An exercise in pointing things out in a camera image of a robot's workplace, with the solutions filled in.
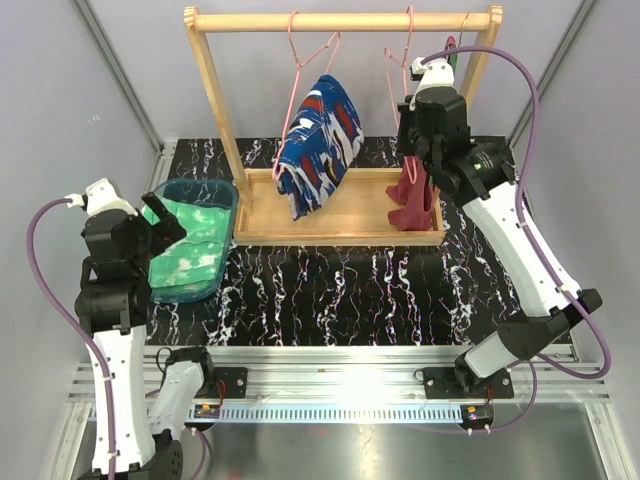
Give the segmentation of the green tie-dye trousers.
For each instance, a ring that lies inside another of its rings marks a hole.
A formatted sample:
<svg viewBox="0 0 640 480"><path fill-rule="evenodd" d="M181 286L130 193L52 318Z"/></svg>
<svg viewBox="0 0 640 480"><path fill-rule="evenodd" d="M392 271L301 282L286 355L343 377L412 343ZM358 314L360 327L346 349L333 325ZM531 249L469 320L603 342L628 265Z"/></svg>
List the green tie-dye trousers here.
<svg viewBox="0 0 640 480"><path fill-rule="evenodd" d="M186 236L151 261L149 283L155 296L199 296L219 281L229 246L232 211L161 198Z"/></svg>

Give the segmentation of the aluminium mounting rail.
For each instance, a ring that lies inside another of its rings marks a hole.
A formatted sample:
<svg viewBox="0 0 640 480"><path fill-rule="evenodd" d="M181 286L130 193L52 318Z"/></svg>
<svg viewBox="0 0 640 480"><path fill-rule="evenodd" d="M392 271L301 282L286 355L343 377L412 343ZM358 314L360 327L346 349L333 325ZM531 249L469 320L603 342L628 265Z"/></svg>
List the aluminium mounting rail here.
<svg viewBox="0 0 640 480"><path fill-rule="evenodd" d="M463 404L479 399L445 397L441 382L429 379L425 393L421 370L453 366L467 346L356 347L207 347L216 373L234 367L246 372L225 380L219 419L226 423L453 423ZM604 380L580 380L539 357L531 360L537 378L536 404L609 403ZM509 396L492 404L524 409L531 398L532 373L527 364L511 367L498 378Z"/></svg>

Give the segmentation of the maroon tank top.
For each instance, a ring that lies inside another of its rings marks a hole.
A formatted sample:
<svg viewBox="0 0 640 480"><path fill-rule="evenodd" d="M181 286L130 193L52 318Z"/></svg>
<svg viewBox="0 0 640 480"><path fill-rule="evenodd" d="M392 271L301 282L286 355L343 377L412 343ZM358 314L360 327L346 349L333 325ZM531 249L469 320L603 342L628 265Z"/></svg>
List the maroon tank top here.
<svg viewBox="0 0 640 480"><path fill-rule="evenodd" d="M431 178L415 156L405 156L396 185L386 188L387 196L398 208L387 214L399 231L427 231L433 225L434 188Z"/></svg>

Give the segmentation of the pink wire hanger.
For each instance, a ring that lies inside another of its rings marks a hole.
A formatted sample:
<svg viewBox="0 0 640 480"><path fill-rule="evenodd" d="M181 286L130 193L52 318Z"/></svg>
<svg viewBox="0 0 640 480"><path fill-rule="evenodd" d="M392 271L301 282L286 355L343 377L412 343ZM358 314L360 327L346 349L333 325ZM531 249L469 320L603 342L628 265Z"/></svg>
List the pink wire hanger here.
<svg viewBox="0 0 640 480"><path fill-rule="evenodd" d="M408 54L411 46L413 28L414 28L414 8L412 5L409 5L407 7L406 14L408 15L408 33L407 33L406 42L402 51L402 56L397 57L389 47L385 47L383 50L388 93L390 96L391 106L393 108L393 118L396 126L399 126L400 117L399 117L397 107L394 103L394 93L393 93L393 87L391 82L389 62L393 61L400 68L401 78L402 78L402 87L403 87L402 99L405 99L405 97L409 94L407 60L408 60ZM404 160L404 168L406 170L408 180L411 185L415 185L418 178L416 161L413 157L407 156L407 155L403 156L403 160Z"/></svg>
<svg viewBox="0 0 640 480"><path fill-rule="evenodd" d="M287 24L288 42L289 42L293 59L296 64L296 73L295 73L295 78L294 78L294 82L293 82L293 86L292 86L292 90L289 98L285 121L284 121L282 132L281 132L281 143L274 157L274 164L273 164L273 170L272 170L272 178L274 181L278 181L282 175L282 168L280 167L280 158L286 143L286 135L289 129L289 125L291 123L293 104L294 104L294 100L298 90L301 71L306 65L308 65L311 61L313 61L320 53L322 53L324 50L329 49L332 45L334 45L334 49L332 51L331 57L328 61L328 64L325 70L325 74L328 74L333 65L333 62L337 54L338 48L340 47L341 38L342 38L342 35L340 32L334 32L329 37L329 39L324 44L322 44L316 51L314 51L306 60L301 60L298 55L298 51L296 49L296 45L293 38L293 20L298 14L299 12L297 10L292 11L291 14L289 15L288 24Z"/></svg>

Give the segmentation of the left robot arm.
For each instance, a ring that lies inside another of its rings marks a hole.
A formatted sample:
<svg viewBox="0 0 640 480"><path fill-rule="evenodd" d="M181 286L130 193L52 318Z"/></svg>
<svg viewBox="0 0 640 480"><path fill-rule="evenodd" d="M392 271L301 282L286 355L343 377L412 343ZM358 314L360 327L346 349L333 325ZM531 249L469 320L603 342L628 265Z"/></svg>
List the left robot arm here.
<svg viewBox="0 0 640 480"><path fill-rule="evenodd" d="M144 382L151 260L186 236L152 192L143 202L156 223L121 197L107 179L77 202L88 219L81 232L89 255L82 264L75 313L89 337L96 408L96 445L88 479L179 479L180 435L196 397L216 391L217 374L203 347L173 350L152 404Z"/></svg>

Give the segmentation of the blue transparent plastic bin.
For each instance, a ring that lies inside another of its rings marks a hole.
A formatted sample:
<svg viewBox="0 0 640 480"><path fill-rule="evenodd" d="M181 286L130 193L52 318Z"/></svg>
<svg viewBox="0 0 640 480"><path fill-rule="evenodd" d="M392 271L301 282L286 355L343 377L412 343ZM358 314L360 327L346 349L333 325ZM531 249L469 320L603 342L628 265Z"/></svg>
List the blue transparent plastic bin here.
<svg viewBox="0 0 640 480"><path fill-rule="evenodd" d="M230 220L230 234L228 237L229 254L230 245L233 238L233 230L235 226L238 204L238 192L231 183L221 179L196 180L177 178L164 182L154 190L154 193L160 199L166 198L172 201L182 202L186 204L230 209L232 211L232 214ZM169 296L155 296L151 288L152 300L157 303L192 303L212 295L217 290L224 276L228 254L226 255L226 260L223 262L219 281L208 292L199 296L193 295L179 297L176 301L172 301Z"/></svg>

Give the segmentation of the blue patterned trousers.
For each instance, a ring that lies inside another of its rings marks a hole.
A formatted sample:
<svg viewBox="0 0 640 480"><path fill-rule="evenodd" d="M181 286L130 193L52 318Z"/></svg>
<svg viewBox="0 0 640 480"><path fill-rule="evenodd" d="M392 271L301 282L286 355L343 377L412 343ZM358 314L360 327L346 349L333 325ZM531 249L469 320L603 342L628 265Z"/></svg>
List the blue patterned trousers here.
<svg viewBox="0 0 640 480"><path fill-rule="evenodd" d="M286 197L294 221L324 206L363 142L359 116L342 84L321 76L296 111L276 157L277 191Z"/></svg>

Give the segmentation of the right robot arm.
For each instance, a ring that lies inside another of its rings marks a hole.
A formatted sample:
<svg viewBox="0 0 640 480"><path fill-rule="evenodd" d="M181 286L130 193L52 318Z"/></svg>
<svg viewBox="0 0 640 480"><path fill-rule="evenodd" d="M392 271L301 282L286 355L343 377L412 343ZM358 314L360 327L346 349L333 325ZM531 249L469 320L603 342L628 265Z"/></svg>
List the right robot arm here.
<svg viewBox="0 0 640 480"><path fill-rule="evenodd" d="M531 217L516 211L513 165L504 148L473 140L463 96L452 87L426 87L398 110L400 151L421 161L435 186L481 230L520 300L523 314L460 355L445 375L462 396L480 395L498 373L536 356L603 300L563 270Z"/></svg>

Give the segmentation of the wooden clothes rack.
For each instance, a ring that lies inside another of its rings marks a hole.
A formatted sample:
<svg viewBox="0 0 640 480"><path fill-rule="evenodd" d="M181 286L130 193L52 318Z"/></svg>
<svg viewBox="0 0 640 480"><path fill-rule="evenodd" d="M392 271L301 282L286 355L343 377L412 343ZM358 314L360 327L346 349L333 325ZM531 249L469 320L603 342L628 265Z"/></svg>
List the wooden clothes rack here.
<svg viewBox="0 0 640 480"><path fill-rule="evenodd" d="M398 168L355 168L319 212L294 221L268 169L244 168L229 111L207 41L211 33L238 32L473 32L476 45L492 46L503 9L483 13L302 13L202 14L184 10L184 23L224 153L239 191L234 237L240 245L267 246L438 246L445 237L440 206L427 231L398 231L388 221L393 203L386 187L401 177Z"/></svg>

